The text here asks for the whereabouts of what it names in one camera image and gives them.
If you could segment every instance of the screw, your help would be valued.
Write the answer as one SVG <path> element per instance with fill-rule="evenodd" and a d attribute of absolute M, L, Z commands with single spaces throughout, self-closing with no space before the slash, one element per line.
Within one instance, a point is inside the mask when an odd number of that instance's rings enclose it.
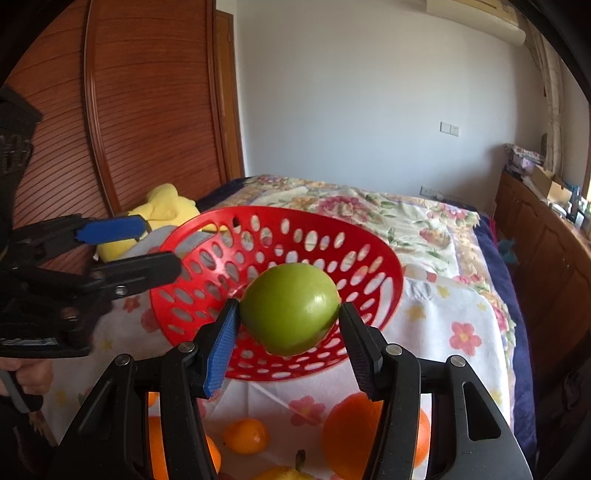
<path fill-rule="evenodd" d="M 80 312 L 78 309 L 74 307 L 64 307 L 60 310 L 60 317 L 64 320 L 70 320 L 71 322 L 75 322 L 78 318 Z"/>
<path fill-rule="evenodd" d="M 115 295 L 118 297 L 125 297 L 127 295 L 127 287 L 125 285 L 115 287 Z"/>
<path fill-rule="evenodd" d="M 396 343 L 390 343 L 386 347 L 386 353 L 392 356 L 402 355 L 402 347 L 400 345 L 397 345 Z"/>
<path fill-rule="evenodd" d="M 118 367 L 122 367 L 127 365 L 131 361 L 131 357 L 127 353 L 122 353 L 121 355 L 117 355 L 115 357 L 115 365 Z"/>
<path fill-rule="evenodd" d="M 178 351 L 182 353 L 190 353 L 195 350 L 195 344 L 193 342 L 183 342 L 178 346 Z"/>
<path fill-rule="evenodd" d="M 459 356 L 459 355 L 454 355 L 451 359 L 450 362 L 452 363 L 452 365 L 454 367 L 465 367 L 466 366 L 466 359 L 464 359 L 464 357 Z"/>

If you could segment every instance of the yellow plush toy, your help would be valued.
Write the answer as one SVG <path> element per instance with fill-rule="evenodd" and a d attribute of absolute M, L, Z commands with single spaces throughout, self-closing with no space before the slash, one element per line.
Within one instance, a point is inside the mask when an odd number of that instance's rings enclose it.
<path fill-rule="evenodd" d="M 141 215 L 148 221 L 152 230 L 166 225 L 182 225 L 199 215 L 195 202 L 178 196 L 177 189 L 170 183 L 160 185 L 146 195 L 147 203 L 128 212 L 128 215 Z M 97 252 L 104 262 L 111 262 L 123 255 L 137 243 L 134 239 L 121 240 L 99 245 Z"/>

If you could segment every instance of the floral bedspread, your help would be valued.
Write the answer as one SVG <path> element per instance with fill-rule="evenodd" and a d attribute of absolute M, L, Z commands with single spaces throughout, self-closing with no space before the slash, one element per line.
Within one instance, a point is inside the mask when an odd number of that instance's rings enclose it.
<path fill-rule="evenodd" d="M 244 188 L 218 207 L 236 205 L 292 208 L 354 223 L 391 246 L 407 277 L 434 281 L 441 276 L 476 290 L 492 306 L 498 321 L 513 412 L 515 323 L 493 287 L 478 246 L 473 231 L 480 222 L 477 213 L 416 197 L 269 175 L 249 179 Z M 427 278 L 420 278 L 417 272 L 421 271 Z"/>

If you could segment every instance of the white wall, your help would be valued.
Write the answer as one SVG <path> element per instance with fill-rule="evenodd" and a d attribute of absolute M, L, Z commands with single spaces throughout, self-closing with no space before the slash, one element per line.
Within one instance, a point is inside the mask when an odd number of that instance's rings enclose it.
<path fill-rule="evenodd" d="M 421 0 L 241 0 L 238 23 L 251 174 L 415 196 L 424 185 L 485 207 L 500 145 L 539 148 L 529 51 L 427 15 Z"/>
<path fill-rule="evenodd" d="M 583 186 L 589 154 L 589 103 L 581 87 L 561 62 L 563 103 L 561 127 L 563 142 L 563 178 Z"/>

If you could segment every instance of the orange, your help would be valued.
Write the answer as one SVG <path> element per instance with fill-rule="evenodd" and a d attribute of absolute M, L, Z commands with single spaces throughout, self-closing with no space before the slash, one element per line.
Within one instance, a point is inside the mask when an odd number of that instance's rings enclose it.
<path fill-rule="evenodd" d="M 267 448 L 269 433 L 260 420 L 246 418 L 228 425 L 223 442 L 234 453 L 253 455 Z"/>
<path fill-rule="evenodd" d="M 160 394 L 158 392 L 148 392 L 148 406 L 151 407 L 152 405 L 154 405 L 156 403 L 156 400 L 158 400 L 158 396 Z"/>
<path fill-rule="evenodd" d="M 348 396 L 330 412 L 322 430 L 322 450 L 330 467 L 343 480 L 361 480 L 374 444 L 382 402 L 372 402 L 365 393 Z M 414 466 L 429 451 L 431 426 L 425 412 L 419 415 Z"/>
<path fill-rule="evenodd" d="M 152 459 L 152 476 L 155 480 L 168 480 L 166 459 L 164 457 L 164 443 L 162 441 L 162 424 L 160 417 L 149 417 L 150 426 L 150 457 Z M 213 440 L 205 435 L 209 453 L 212 456 L 213 466 L 216 472 L 222 466 L 222 456 Z"/>

